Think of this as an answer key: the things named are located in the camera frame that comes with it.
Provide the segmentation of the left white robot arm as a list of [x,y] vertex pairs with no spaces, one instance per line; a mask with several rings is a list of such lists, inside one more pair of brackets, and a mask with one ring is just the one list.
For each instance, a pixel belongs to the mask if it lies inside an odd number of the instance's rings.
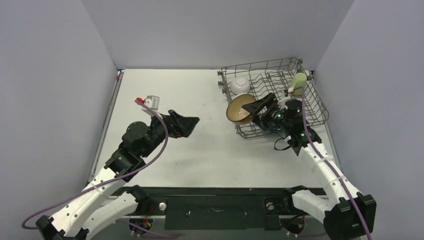
[[169,110],[167,115],[153,114],[149,125],[142,121],[131,123],[118,149],[81,195],[53,215],[43,215],[36,221],[42,237],[45,240],[90,240],[125,215],[145,214],[149,201],[137,185],[110,203],[103,203],[146,167],[144,157],[160,144],[166,145],[169,138],[189,137],[199,121],[199,117],[181,116]]

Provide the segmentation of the green mug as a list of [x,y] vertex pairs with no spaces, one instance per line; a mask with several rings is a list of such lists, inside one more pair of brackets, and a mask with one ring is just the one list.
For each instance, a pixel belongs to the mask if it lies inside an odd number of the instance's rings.
[[299,87],[305,87],[307,85],[307,75],[302,72],[296,73],[289,83],[289,89],[295,89]]

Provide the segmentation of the plain white bowl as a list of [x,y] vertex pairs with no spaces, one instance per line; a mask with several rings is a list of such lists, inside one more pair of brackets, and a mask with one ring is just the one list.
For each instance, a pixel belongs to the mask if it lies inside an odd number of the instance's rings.
[[236,95],[246,94],[250,91],[250,89],[250,81],[242,76],[235,77],[230,83],[230,90]]

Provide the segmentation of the blue leaf-shaped plate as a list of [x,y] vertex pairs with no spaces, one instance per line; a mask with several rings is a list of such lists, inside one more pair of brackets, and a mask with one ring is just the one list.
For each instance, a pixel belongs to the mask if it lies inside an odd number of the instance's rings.
[[275,123],[268,123],[266,130],[269,131],[270,133],[277,133],[277,132],[281,132],[282,128],[279,124],[275,124]]

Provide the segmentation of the brown black-rimmed bowl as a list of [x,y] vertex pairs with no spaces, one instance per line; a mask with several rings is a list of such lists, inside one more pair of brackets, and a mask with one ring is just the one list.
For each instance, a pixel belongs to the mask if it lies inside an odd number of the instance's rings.
[[255,101],[255,97],[248,93],[236,95],[226,108],[226,118],[238,126],[249,124],[253,120],[253,116],[243,108],[243,105],[251,104]]

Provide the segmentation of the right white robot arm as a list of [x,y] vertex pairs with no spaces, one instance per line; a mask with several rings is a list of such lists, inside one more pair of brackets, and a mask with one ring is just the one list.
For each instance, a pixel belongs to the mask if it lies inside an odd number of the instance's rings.
[[242,105],[258,126],[274,126],[284,132],[288,145],[326,193],[327,199],[323,199],[303,186],[294,187],[282,199],[283,209],[289,214],[301,210],[314,217],[331,240],[372,239],[376,200],[361,193],[342,173],[320,136],[308,125],[304,107],[304,100],[295,98],[280,107],[273,93]]

